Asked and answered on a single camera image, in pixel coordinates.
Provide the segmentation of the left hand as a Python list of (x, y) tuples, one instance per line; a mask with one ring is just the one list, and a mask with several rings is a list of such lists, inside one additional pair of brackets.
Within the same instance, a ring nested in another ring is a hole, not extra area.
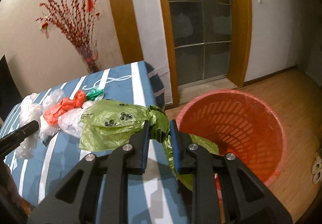
[(1, 160), (1, 193), (29, 216), (31, 204), (19, 195), (9, 167)]

